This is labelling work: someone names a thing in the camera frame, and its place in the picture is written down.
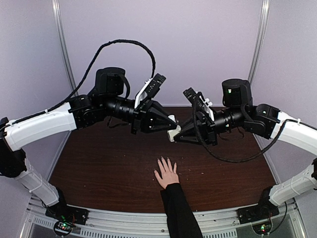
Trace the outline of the person's hand on table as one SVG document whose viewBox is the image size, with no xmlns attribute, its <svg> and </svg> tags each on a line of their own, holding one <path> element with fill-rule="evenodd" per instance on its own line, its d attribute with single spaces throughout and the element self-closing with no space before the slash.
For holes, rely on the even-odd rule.
<svg viewBox="0 0 317 238">
<path fill-rule="evenodd" d="M 158 159 L 157 162 L 159 172 L 154 170 L 154 174 L 163 189 L 166 189 L 171 184 L 180 183 L 177 174 L 177 163 L 172 164 L 169 158 L 166 159 L 164 157 Z"/>
</svg>

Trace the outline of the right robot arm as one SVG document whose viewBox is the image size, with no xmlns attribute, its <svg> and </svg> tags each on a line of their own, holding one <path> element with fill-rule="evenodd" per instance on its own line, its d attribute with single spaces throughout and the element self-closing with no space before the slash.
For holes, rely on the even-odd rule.
<svg viewBox="0 0 317 238">
<path fill-rule="evenodd" d="M 192 104 L 191 116 L 176 129 L 168 131 L 171 142 L 202 145 L 217 160 L 228 163 L 251 161 L 268 151 L 276 141 L 284 141 L 312 154 L 317 153 L 317 129 L 295 119 L 268 104 L 253 104 L 251 85 L 248 80 L 228 79 L 222 82 L 224 110 L 212 108 L 208 98 L 189 88 L 183 92 Z M 208 145 L 217 145 L 221 133 L 234 128 L 271 140 L 260 152 L 245 159 L 228 159 L 216 155 Z"/>
</svg>

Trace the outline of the white nail polish cap brush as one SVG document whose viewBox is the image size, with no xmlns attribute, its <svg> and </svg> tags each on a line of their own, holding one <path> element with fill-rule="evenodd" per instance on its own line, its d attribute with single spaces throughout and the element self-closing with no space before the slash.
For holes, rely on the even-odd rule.
<svg viewBox="0 0 317 238">
<path fill-rule="evenodd" d="M 171 119 L 173 122 L 177 123 L 175 115 L 169 115 L 168 118 Z"/>
</svg>

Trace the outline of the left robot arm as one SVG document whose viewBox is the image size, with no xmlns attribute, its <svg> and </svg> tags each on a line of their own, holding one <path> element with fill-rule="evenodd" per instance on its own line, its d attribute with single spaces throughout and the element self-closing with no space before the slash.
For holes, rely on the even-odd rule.
<svg viewBox="0 0 317 238">
<path fill-rule="evenodd" d="M 53 110 L 46 110 L 25 119 L 0 121 L 0 173 L 19 181 L 30 193 L 52 207 L 60 220 L 71 216 L 62 193 L 49 184 L 32 167 L 23 150 L 25 145 L 66 131 L 80 130 L 103 121 L 107 117 L 120 119 L 131 125 L 131 132 L 152 133 L 177 128 L 173 115 L 154 101 L 165 77 L 157 74 L 130 100 L 130 85 L 125 70 L 106 67 L 96 73 L 93 89 L 87 95 L 67 99 Z"/>
</svg>

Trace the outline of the black sleeved forearm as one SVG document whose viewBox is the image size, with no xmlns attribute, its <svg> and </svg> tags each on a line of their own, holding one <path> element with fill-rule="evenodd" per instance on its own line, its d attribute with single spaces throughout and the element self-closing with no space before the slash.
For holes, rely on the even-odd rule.
<svg viewBox="0 0 317 238">
<path fill-rule="evenodd" d="M 171 238 L 201 238 L 202 232 L 179 183 L 160 192 Z"/>
</svg>

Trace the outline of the white nail polish bottle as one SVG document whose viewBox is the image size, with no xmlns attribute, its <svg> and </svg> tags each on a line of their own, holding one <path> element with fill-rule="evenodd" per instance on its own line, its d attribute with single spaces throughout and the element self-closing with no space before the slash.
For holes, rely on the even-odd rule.
<svg viewBox="0 0 317 238">
<path fill-rule="evenodd" d="M 176 129 L 168 130 L 168 138 L 170 142 L 175 142 L 175 136 L 178 135 L 181 132 L 181 126 L 177 125 Z"/>
</svg>

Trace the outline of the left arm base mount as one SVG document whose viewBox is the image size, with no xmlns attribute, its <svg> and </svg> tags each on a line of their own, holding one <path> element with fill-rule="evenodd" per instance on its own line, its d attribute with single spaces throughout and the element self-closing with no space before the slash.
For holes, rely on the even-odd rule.
<svg viewBox="0 0 317 238">
<path fill-rule="evenodd" d="M 59 237 L 70 235 L 73 231 L 79 229 L 78 225 L 85 225 L 88 219 L 89 211 L 87 209 L 68 205 L 49 207 L 43 202 L 42 206 L 46 209 L 46 216 L 56 219 L 53 231 Z"/>
</svg>

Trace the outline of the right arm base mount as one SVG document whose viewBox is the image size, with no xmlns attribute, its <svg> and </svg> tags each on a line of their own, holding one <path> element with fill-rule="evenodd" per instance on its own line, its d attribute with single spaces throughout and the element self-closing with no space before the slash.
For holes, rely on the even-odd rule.
<svg viewBox="0 0 317 238">
<path fill-rule="evenodd" d="M 276 206 L 254 205 L 237 210 L 240 224 L 251 223 L 255 234 L 260 236 L 269 235 L 273 231 L 273 216 L 279 215 Z"/>
</svg>

